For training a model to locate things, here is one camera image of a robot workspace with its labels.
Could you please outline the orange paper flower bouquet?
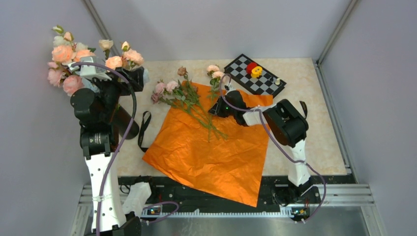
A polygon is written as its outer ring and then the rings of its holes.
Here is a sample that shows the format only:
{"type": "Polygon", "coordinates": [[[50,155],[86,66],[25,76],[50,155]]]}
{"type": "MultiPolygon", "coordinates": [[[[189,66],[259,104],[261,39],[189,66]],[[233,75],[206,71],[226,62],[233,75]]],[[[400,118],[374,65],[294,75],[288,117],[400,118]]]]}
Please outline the orange paper flower bouquet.
{"type": "Polygon", "coordinates": [[[154,103],[164,103],[174,109],[178,109],[187,113],[195,119],[199,125],[208,130],[208,141],[211,134],[216,138],[226,139],[227,135],[218,130],[212,121],[212,115],[203,108],[200,102],[200,95],[198,88],[192,84],[189,79],[186,67],[178,68],[177,74],[183,78],[183,81],[170,81],[165,83],[160,80],[156,85],[151,95],[151,100],[154,103]]]}

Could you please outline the peach flower stem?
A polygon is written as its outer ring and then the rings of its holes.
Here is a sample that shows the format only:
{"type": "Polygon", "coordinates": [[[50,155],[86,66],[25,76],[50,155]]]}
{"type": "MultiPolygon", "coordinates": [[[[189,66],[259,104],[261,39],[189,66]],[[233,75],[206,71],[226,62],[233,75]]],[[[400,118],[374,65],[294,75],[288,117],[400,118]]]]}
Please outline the peach flower stem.
{"type": "Polygon", "coordinates": [[[81,42],[70,40],[71,36],[70,32],[66,32],[54,37],[51,52],[52,61],[47,63],[50,71],[63,71],[66,74],[71,74],[69,64],[80,62],[83,57],[95,56],[93,48],[89,48],[81,42]]]}
{"type": "Polygon", "coordinates": [[[110,50],[113,47],[112,40],[103,39],[99,41],[101,50],[105,53],[105,66],[111,69],[124,68],[129,71],[140,68],[144,63],[143,56],[132,49],[129,42],[125,41],[121,44],[122,55],[110,57],[110,50]]]}

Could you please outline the orange wrapping paper sheet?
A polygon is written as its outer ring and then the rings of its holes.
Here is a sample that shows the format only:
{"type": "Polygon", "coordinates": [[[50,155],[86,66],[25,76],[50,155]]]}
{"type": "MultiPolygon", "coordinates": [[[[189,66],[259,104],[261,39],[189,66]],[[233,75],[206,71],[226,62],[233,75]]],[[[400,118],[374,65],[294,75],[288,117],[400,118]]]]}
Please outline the orange wrapping paper sheet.
{"type": "Polygon", "coordinates": [[[226,135],[221,138],[179,109],[163,103],[151,108],[152,119],[163,123],[143,156],[146,163],[188,187],[257,206],[269,141],[261,125],[214,117],[214,126],[226,135]]]}

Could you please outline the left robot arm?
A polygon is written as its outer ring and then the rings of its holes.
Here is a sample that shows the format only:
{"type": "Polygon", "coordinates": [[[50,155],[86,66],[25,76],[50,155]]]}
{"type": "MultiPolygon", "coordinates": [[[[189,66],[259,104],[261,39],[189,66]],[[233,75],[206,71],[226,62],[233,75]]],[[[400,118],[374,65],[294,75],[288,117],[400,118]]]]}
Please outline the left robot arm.
{"type": "Polygon", "coordinates": [[[74,115],[79,120],[80,146],[89,170],[93,221],[92,236],[139,236],[141,220],[135,213],[124,213],[119,194],[117,154],[126,139],[134,138],[136,125],[136,92],[144,88],[143,70],[125,72],[95,62],[74,62],[72,71],[91,80],[99,88],[76,91],[70,98],[74,115]]]}

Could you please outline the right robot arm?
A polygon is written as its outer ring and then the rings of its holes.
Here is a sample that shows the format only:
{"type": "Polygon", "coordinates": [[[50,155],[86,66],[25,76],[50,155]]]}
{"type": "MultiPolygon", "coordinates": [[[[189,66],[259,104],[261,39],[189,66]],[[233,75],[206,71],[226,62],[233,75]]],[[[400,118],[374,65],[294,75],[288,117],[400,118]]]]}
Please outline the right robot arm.
{"type": "Polygon", "coordinates": [[[308,193],[313,187],[311,173],[316,170],[306,162],[309,129],[306,114],[301,114],[287,99],[269,106],[248,107],[241,93],[233,89],[221,95],[208,112],[221,118],[233,116],[241,126],[262,125],[289,160],[289,184],[273,190],[273,201],[281,206],[308,202],[308,193]]]}

